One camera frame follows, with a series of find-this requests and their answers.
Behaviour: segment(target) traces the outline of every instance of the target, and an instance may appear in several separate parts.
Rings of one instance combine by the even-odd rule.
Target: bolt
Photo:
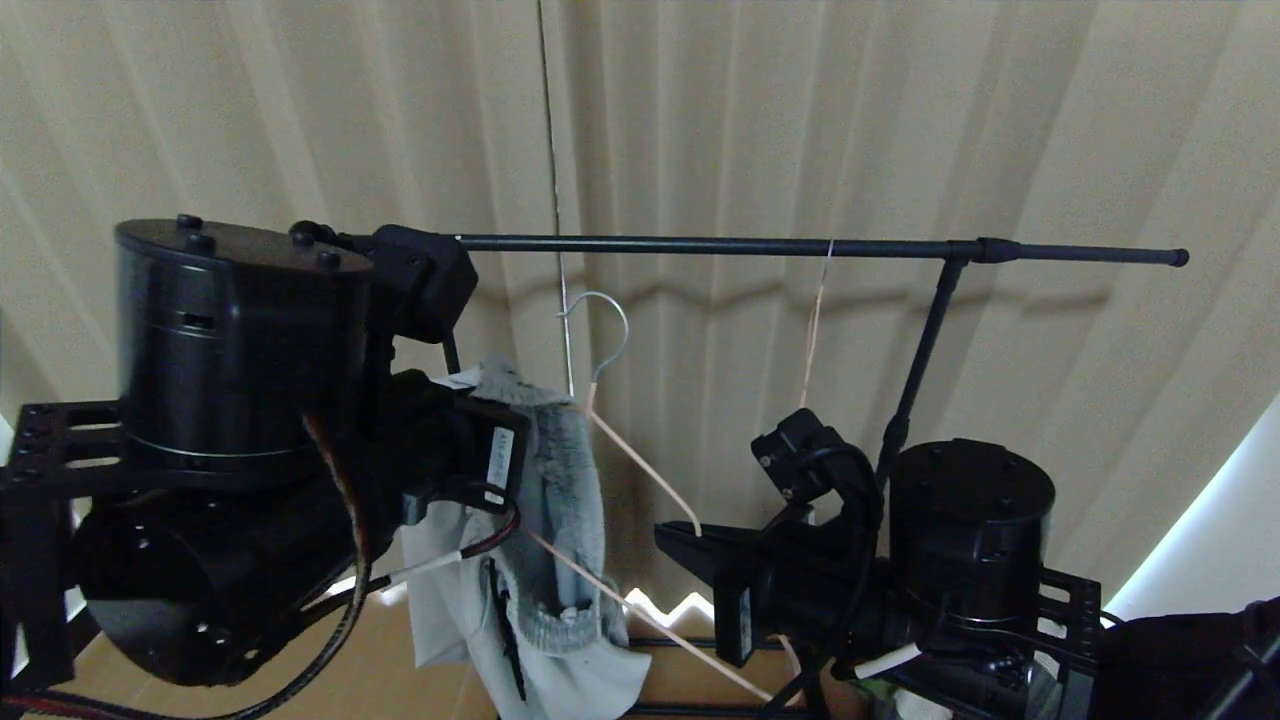
[[[189,236],[187,236],[187,247],[192,250],[198,250],[201,252],[211,252],[214,250],[214,245],[216,243],[214,242],[212,236],[207,236],[205,233],[198,233],[198,232],[193,232]]]
[[[337,270],[342,265],[342,255],[325,250],[316,255],[316,264],[325,270]]]

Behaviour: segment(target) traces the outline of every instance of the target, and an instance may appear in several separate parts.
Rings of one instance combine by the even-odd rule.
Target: metal hook
[[[631,320],[627,319],[627,311],[622,309],[621,302],[618,302],[609,295],[605,295],[603,292],[596,292],[594,290],[589,290],[582,295],[579,295],[576,299],[573,299],[573,302],[570,304],[568,309],[566,309],[563,313],[557,313],[556,316],[568,318],[571,314],[573,314],[573,309],[577,307],[577,304],[586,300],[588,297],[599,297],[602,300],[607,300],[609,305],[613,305],[613,309],[618,311],[618,316],[622,318],[622,345],[618,346],[618,350],[613,355],[605,357],[604,361],[596,365],[595,370],[591,372],[591,382],[596,383],[600,382],[600,370],[604,370],[614,360],[622,357],[622,352],[627,348],[627,342],[631,341]]]

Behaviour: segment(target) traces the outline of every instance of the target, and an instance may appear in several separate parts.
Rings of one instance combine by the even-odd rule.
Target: garment
[[[452,383],[477,383],[472,397],[511,405],[531,420],[516,496],[521,524],[600,575],[604,509],[586,423],[572,398],[525,383],[504,359]],[[402,530],[404,562],[489,537],[500,521],[435,502],[421,523]],[[618,717],[636,702],[649,671],[648,655],[626,650],[618,603],[524,532],[488,555],[412,578],[408,602],[417,664],[470,660],[504,720]],[[513,635],[518,671],[504,634]]]

